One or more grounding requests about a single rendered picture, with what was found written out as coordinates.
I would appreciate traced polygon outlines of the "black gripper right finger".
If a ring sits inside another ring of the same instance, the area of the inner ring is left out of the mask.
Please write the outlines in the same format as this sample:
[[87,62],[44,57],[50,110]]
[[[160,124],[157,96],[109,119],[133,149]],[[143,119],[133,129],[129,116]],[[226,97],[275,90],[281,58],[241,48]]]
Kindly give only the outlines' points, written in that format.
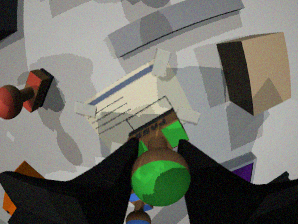
[[177,152],[190,168],[184,194],[190,224],[253,224],[262,213],[298,200],[298,179],[271,184],[250,184],[189,141]]

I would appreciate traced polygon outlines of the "cream inspection card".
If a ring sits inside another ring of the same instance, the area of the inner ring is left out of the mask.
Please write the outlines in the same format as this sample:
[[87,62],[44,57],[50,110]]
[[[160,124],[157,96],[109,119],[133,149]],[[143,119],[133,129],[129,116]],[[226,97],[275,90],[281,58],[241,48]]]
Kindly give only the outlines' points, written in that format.
[[74,112],[92,125],[110,153],[128,141],[129,132],[173,108],[181,123],[198,123],[201,113],[192,111],[169,64],[170,52],[158,48],[156,59],[148,61],[89,97],[74,100]]

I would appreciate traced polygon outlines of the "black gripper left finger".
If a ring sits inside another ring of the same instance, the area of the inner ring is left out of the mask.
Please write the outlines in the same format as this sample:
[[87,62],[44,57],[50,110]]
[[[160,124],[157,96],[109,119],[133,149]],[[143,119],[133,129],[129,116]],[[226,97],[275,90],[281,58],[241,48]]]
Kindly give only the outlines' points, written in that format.
[[88,172],[69,181],[1,172],[12,204],[60,224],[124,224],[133,186],[130,171],[140,151],[132,137]]

